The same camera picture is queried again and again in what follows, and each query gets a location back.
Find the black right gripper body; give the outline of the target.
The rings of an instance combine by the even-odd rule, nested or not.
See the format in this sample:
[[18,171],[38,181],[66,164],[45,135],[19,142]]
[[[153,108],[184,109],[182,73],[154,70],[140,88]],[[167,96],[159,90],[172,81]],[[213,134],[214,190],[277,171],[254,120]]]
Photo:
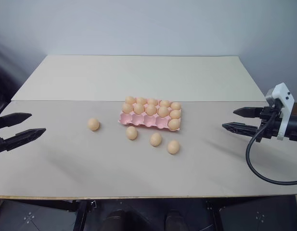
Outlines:
[[271,139],[277,137],[280,127],[280,109],[277,107],[256,107],[256,117],[261,119],[258,130],[262,132],[257,136],[256,142],[261,142],[262,138]]

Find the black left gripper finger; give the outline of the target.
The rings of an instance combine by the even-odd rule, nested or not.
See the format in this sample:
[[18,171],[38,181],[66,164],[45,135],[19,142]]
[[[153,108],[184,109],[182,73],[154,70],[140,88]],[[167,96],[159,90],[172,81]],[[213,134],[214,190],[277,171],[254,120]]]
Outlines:
[[34,141],[39,138],[45,131],[45,128],[33,128],[17,133],[13,137],[5,140],[4,150],[10,151],[31,141]]
[[20,124],[31,116],[30,113],[12,113],[2,116],[0,117],[0,129]]

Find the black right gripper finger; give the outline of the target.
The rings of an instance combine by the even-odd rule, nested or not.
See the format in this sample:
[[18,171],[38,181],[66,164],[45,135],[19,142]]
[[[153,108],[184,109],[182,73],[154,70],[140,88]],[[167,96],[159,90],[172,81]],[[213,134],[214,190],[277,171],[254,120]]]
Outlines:
[[234,110],[233,113],[245,118],[258,118],[261,113],[261,107],[242,107]]
[[249,137],[253,137],[258,130],[258,128],[255,126],[250,126],[250,125],[237,123],[237,122],[224,123],[222,124],[222,127],[231,133],[249,136]]

